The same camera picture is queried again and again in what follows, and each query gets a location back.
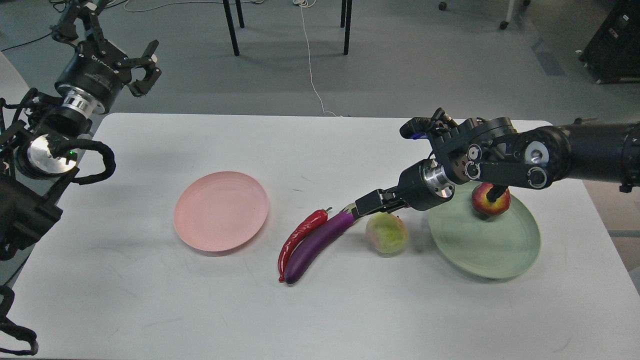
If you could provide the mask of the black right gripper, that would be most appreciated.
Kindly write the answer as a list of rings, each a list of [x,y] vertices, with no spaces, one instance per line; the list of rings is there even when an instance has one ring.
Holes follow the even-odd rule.
[[[375,189],[356,199],[356,218],[392,214],[407,207],[427,211],[450,201],[454,194],[455,184],[446,176],[444,167],[434,159],[424,159],[400,174],[397,187]]]

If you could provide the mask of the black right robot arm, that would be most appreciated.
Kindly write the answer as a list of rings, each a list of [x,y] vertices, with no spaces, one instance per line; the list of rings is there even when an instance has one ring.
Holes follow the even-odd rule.
[[[396,186],[355,200],[354,219],[401,208],[427,211],[450,201],[455,186],[487,182],[503,189],[545,189],[562,179],[639,186],[638,123],[599,123],[578,118],[563,126],[518,132],[507,117],[472,117],[456,123],[439,108],[401,126],[405,139],[426,139],[432,155],[404,170]]]

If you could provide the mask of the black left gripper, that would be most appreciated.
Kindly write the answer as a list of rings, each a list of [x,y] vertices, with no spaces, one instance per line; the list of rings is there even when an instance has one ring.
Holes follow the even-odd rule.
[[[93,112],[101,115],[110,111],[125,85],[133,96],[141,98],[151,91],[162,75],[155,57],[159,46],[157,39],[135,58],[129,58],[121,48],[106,41],[98,16],[107,5],[107,0],[71,0],[51,27],[54,41],[75,48],[73,57],[55,81],[55,91],[61,96],[67,95],[72,88],[88,93],[97,101]],[[83,41],[79,40],[77,21],[82,22],[84,28]],[[133,78],[132,70],[135,69],[144,71],[141,79]]]

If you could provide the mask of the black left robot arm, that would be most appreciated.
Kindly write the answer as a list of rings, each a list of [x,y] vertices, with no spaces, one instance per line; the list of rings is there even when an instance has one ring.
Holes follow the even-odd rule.
[[[87,139],[93,114],[107,114],[125,88],[139,98],[162,75],[151,41],[142,55],[131,57],[110,42],[99,22],[107,0],[70,0],[50,36],[68,44],[73,57],[57,78],[56,96],[29,89],[1,122],[1,260],[30,248],[61,219],[57,203],[67,187],[110,178],[114,151]]]

